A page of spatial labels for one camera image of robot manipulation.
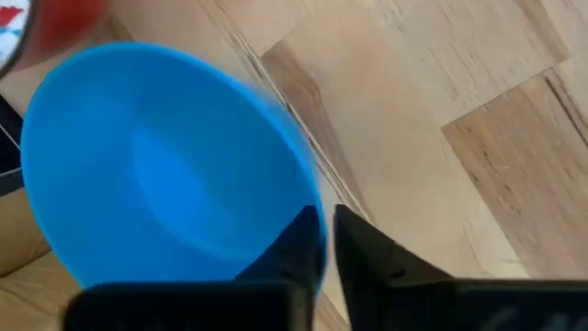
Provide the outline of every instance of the wooden floor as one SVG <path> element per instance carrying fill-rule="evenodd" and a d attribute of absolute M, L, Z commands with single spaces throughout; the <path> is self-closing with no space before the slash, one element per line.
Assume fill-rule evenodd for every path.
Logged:
<path fill-rule="evenodd" d="M 113 11 L 112 38 L 177 47 L 276 95 L 309 135 L 328 212 L 342 201 L 455 275 L 588 278 L 587 1 L 119 0 Z M 0 90 L 24 111 L 58 61 Z M 323 289 L 316 328 L 347 329 L 333 263 Z"/>

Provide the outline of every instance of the blue plastic bowl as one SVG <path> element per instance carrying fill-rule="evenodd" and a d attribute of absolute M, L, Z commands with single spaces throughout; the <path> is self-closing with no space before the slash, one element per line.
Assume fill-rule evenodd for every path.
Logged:
<path fill-rule="evenodd" d="M 178 51 L 109 44 L 57 67 L 28 107 L 22 166 L 43 233 L 84 287 L 231 280 L 305 205 L 326 252 L 296 124 Z"/>

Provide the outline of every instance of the beige leather surface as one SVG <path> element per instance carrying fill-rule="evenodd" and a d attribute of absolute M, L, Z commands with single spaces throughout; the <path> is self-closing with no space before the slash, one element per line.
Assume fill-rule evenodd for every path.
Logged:
<path fill-rule="evenodd" d="M 50 252 L 0 279 L 0 330 L 58 330 L 61 312 L 80 291 Z"/>
<path fill-rule="evenodd" d="M 49 247 L 35 223 L 25 190 L 0 197 L 0 277 L 47 252 Z"/>

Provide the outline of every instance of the bowl rim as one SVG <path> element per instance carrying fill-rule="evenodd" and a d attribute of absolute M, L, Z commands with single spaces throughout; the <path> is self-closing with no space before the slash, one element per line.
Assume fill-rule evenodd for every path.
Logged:
<path fill-rule="evenodd" d="M 63 63 L 59 64 L 53 70 L 51 70 L 44 80 L 41 82 L 35 93 L 33 94 L 32 99 L 28 104 L 28 109 L 25 113 L 24 117 L 24 124 L 22 129 L 22 137 L 21 137 L 21 155 L 20 155 L 20 162 L 22 166 L 22 175 L 25 184 L 25 190 L 28 193 L 28 200 L 30 204 L 30 208 L 37 220 L 37 224 L 41 231 L 45 234 L 45 238 L 49 245 L 53 247 L 53 253 L 56 255 L 57 258 L 61 260 L 61 262 L 66 266 L 68 271 L 73 275 L 73 277 L 80 283 L 80 285 L 85 288 L 87 287 L 84 284 L 84 281 L 79 277 L 72 270 L 72 268 L 66 263 L 66 259 L 62 258 L 62 252 L 59 249 L 55 249 L 55 245 L 51 239 L 51 237 L 47 232 L 46 223 L 40 218 L 37 203 L 35 201 L 38 200 L 38 196 L 34 194 L 35 191 L 35 184 L 31 181 L 29 177 L 28 171 L 28 161 L 29 154 L 31 150 L 29 146 L 32 144 L 30 140 L 32 139 L 33 133 L 31 132 L 31 122 L 35 122 L 35 118 L 38 117 L 38 113 L 40 112 L 40 104 L 41 100 L 44 98 L 44 95 L 47 93 L 48 86 L 50 86 L 55 80 L 57 80 L 63 73 L 71 70 L 73 67 L 82 63 L 86 60 L 90 60 L 94 57 L 101 56 L 105 53 L 110 52 L 118 52 L 118 51 L 147 51 L 153 52 L 155 54 L 168 56 L 173 60 L 180 61 L 182 63 L 189 64 L 193 66 L 195 69 L 200 70 L 208 74 L 212 79 L 217 79 L 219 82 L 225 84 L 229 87 L 233 92 L 239 94 L 243 97 L 246 102 L 248 102 L 252 108 L 262 116 L 263 120 L 268 122 L 268 125 L 277 132 L 277 134 L 282 139 L 283 143 L 287 146 L 291 153 L 293 153 L 296 162 L 302 172 L 302 175 L 306 179 L 306 184 L 311 191 L 311 195 L 313 197 L 314 203 L 316 204 L 316 210 L 319 216 L 320 222 L 320 245 L 323 254 L 323 261 L 324 266 L 322 268 L 322 273 L 320 276 L 319 288 L 317 293 L 320 292 L 322 289 L 322 285 L 327 273 L 327 264 L 328 264 L 328 228 L 325 218 L 324 207 L 322 204 L 321 198 L 321 188 L 320 188 L 320 179 L 316 176 L 317 173 L 317 166 L 312 160 L 314 157 L 312 156 L 311 147 L 308 144 L 307 137 L 304 136 L 302 131 L 300 130 L 299 125 L 295 122 L 294 119 L 290 117 L 285 109 L 282 109 L 284 112 L 283 117 L 279 117 L 275 114 L 271 108 L 277 105 L 277 101 L 273 100 L 272 97 L 267 97 L 260 93 L 255 93 L 252 88 L 249 88 L 246 84 L 241 83 L 236 78 L 225 74 L 220 69 L 215 68 L 211 64 L 191 55 L 189 53 L 178 51 L 175 49 L 167 48 L 165 46 L 151 44 L 151 43 L 144 43 L 144 42 L 113 42 L 109 44 L 98 45 L 92 47 L 86 51 L 79 52 L 72 57 L 68 58 Z M 287 126 L 294 125 L 298 130 L 296 132 L 288 131 Z"/>

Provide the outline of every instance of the red object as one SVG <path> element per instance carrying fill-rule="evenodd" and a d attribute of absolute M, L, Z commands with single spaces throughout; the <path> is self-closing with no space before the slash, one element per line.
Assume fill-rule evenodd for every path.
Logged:
<path fill-rule="evenodd" d="M 22 8 L 16 8 L 14 6 L 0 6 L 0 27 L 6 27 L 22 11 Z"/>
<path fill-rule="evenodd" d="M 17 50 L 0 77 L 51 57 L 79 41 L 106 12 L 107 0 L 31 0 Z"/>

